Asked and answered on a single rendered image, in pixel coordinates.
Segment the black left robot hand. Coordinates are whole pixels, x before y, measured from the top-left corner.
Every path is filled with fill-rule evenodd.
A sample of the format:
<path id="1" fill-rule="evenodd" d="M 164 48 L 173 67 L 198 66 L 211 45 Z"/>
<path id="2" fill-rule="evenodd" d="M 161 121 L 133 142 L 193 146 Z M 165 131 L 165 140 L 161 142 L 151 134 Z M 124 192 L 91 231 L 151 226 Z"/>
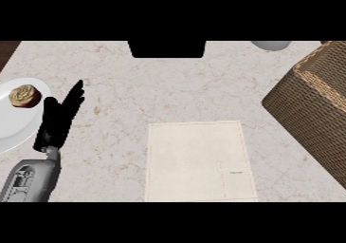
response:
<path id="1" fill-rule="evenodd" d="M 83 81 L 78 81 L 60 103 L 53 97 L 44 98 L 40 129 L 32 145 L 35 151 L 44 153 L 49 146 L 63 146 L 71 122 L 84 101 L 83 95 Z"/>

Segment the cream fabric placemat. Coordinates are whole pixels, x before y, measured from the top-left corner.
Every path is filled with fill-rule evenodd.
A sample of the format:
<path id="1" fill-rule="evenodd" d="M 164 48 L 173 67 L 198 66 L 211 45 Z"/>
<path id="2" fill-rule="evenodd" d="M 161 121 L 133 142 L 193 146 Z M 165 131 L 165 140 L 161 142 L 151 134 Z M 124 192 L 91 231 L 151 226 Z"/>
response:
<path id="1" fill-rule="evenodd" d="M 148 126 L 146 201 L 257 201 L 241 123 Z"/>

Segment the brown wicker basket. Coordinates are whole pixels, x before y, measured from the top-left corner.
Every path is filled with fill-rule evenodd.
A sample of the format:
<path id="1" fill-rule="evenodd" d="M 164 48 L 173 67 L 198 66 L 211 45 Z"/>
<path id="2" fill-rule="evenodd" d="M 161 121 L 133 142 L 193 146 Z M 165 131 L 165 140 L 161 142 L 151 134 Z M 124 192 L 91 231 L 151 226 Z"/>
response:
<path id="1" fill-rule="evenodd" d="M 346 41 L 292 65 L 261 106 L 346 190 Z"/>

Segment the cupcake with cream swirl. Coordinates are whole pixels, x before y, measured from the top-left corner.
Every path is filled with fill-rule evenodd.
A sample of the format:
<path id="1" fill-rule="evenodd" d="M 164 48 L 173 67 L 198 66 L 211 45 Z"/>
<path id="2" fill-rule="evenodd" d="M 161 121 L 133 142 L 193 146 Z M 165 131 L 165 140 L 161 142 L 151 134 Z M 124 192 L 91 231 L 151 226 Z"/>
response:
<path id="1" fill-rule="evenodd" d="M 29 84 L 21 85 L 9 94 L 9 100 L 13 107 L 31 108 L 40 103 L 40 91 Z"/>

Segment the white plate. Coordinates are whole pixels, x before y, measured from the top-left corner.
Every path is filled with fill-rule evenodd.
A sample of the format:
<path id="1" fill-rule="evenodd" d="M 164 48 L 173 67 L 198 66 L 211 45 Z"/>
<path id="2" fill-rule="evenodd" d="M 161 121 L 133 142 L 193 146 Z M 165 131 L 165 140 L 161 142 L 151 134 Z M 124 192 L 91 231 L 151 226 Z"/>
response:
<path id="1" fill-rule="evenodd" d="M 31 108 L 13 107 L 9 94 L 29 84 L 40 92 L 40 102 Z M 43 99 L 50 96 L 47 84 L 37 78 L 18 78 L 0 84 L 0 154 L 13 149 L 37 132 L 41 121 Z"/>

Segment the dark brown wooden panel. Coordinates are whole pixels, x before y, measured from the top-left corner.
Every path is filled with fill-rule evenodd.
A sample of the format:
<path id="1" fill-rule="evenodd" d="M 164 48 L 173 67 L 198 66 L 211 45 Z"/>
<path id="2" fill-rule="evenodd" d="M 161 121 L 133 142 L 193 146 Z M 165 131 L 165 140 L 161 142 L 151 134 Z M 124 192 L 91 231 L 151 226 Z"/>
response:
<path id="1" fill-rule="evenodd" d="M 1 69 L 10 60 L 19 41 L 0 41 L 0 72 Z"/>

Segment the black appliance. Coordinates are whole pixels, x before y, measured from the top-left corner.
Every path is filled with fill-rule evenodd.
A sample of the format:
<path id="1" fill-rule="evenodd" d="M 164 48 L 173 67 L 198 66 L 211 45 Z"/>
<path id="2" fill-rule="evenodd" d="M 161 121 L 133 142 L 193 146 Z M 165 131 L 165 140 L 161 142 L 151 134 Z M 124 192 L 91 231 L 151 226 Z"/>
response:
<path id="1" fill-rule="evenodd" d="M 201 58 L 204 41 L 128 41 L 134 58 Z"/>

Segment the grey round object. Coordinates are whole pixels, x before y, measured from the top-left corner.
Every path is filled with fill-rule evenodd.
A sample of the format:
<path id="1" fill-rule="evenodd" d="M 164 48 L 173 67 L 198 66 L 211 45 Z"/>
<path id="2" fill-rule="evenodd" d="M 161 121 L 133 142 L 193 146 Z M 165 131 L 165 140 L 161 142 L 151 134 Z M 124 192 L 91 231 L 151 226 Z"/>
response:
<path id="1" fill-rule="evenodd" d="M 253 44 L 263 50 L 279 51 L 288 47 L 289 41 L 253 41 Z"/>

